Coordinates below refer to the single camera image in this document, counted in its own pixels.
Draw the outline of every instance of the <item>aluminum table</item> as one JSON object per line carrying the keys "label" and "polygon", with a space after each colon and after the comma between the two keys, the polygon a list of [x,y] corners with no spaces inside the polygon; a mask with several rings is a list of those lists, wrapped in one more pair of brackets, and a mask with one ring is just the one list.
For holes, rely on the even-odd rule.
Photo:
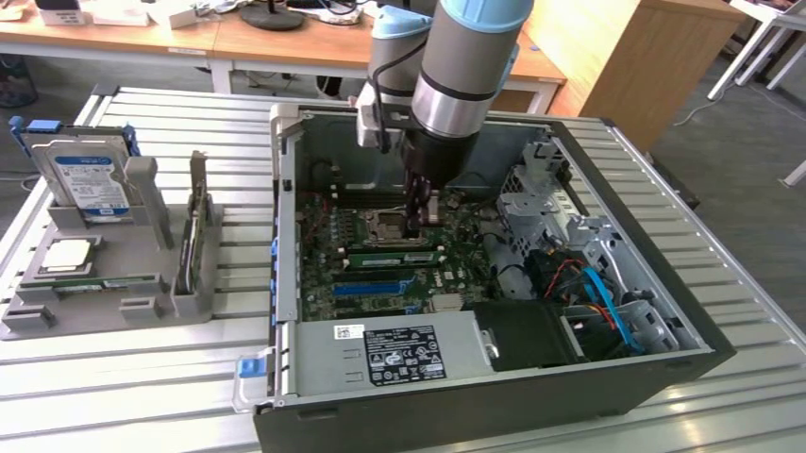
{"label": "aluminum table", "polygon": [[[277,98],[123,88],[92,96],[81,125],[137,128],[168,203],[189,192],[188,158],[209,157],[225,206],[213,319],[207,324],[0,343],[0,451],[259,451],[249,414],[231,407],[235,360],[268,338],[271,153]],[[736,356],[626,416],[420,450],[798,451],[806,442],[803,334],[615,129],[564,121],[712,315]],[[594,196],[572,182],[596,213]],[[11,296],[49,222],[40,181],[0,242]],[[0,300],[0,311],[8,300]]]}

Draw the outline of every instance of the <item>motherboard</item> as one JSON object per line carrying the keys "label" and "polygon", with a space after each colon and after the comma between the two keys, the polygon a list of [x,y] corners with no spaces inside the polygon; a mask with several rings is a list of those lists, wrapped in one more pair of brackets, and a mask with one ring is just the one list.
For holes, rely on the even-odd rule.
{"label": "motherboard", "polygon": [[394,196],[340,200],[312,193],[299,204],[304,321],[460,310],[494,297],[479,203],[439,198],[439,219],[404,235]]}

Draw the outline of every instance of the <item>white chair leg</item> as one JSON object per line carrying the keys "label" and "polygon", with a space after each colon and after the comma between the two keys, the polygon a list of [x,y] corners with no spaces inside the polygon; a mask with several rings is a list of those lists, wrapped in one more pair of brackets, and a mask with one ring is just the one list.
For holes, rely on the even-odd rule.
{"label": "white chair leg", "polygon": [[786,176],[785,179],[781,179],[781,182],[785,186],[793,187],[798,181],[806,176],[806,161],[799,164],[795,170]]}
{"label": "white chair leg", "polygon": [[761,53],[758,54],[758,57],[755,57],[755,60],[750,64],[747,71],[744,71],[744,73],[742,75],[739,75],[739,77],[735,79],[735,84],[739,87],[743,87],[744,85],[747,85],[747,82],[750,82],[750,78],[761,69],[761,66],[767,61],[770,54],[778,48],[781,43],[783,43],[783,40],[786,39],[787,36],[790,36],[791,33],[793,33],[793,31],[790,29],[781,27],[781,29],[775,33],[775,36],[773,36],[773,39],[765,46],[765,50],[761,51]]}
{"label": "white chair leg", "polygon": [[803,58],[803,54],[806,54],[806,42],[803,43],[803,45],[801,45],[801,48],[787,61],[786,66],[783,66],[783,68],[781,68],[781,71],[778,71],[778,75],[774,77],[773,81],[770,82],[770,85],[767,85],[767,90],[774,90],[775,88],[778,88],[781,80],[783,80],[783,77],[786,77],[786,73],[789,73],[790,70],[795,67],[797,61]]}
{"label": "white chair leg", "polygon": [[744,64],[744,61],[747,61],[747,59],[750,58],[750,55],[751,55],[752,51],[755,50],[755,47],[758,47],[758,44],[765,39],[765,36],[767,36],[767,33],[770,32],[771,29],[773,29],[773,22],[762,22],[762,24],[758,26],[758,30],[755,30],[755,33],[752,33],[752,36],[747,40],[747,44],[744,44],[744,48],[742,49],[742,52],[739,52],[739,55],[736,55],[735,60],[730,64],[730,67],[727,68],[726,73],[722,74],[722,77],[719,78],[719,81],[716,82],[714,89],[707,94],[707,99],[710,99],[711,101],[715,101],[716,97],[719,97],[719,93],[726,88],[727,83],[735,77],[735,74],[739,72],[739,69],[742,68],[742,65]]}

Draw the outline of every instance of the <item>power supply label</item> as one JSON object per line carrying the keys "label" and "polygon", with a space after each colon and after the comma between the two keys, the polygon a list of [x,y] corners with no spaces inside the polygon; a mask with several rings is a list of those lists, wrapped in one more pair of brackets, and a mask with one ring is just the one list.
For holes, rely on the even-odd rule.
{"label": "power supply label", "polygon": [[76,206],[91,215],[121,215],[128,200],[115,180],[115,163],[107,157],[55,158],[61,181],[76,200]]}
{"label": "power supply label", "polygon": [[364,347],[376,387],[447,378],[434,326],[366,330]]}

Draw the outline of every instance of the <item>robotic arm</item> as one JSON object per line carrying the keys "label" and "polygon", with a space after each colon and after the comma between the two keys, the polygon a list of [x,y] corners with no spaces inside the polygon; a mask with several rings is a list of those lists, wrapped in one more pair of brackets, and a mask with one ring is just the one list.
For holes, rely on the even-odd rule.
{"label": "robotic arm", "polygon": [[[407,229],[416,235],[428,224],[432,191],[459,175],[474,147],[516,58],[532,0],[383,3],[370,80],[356,103],[358,137],[363,146],[388,152],[388,124],[403,130]],[[404,124],[390,116],[400,110]]]}

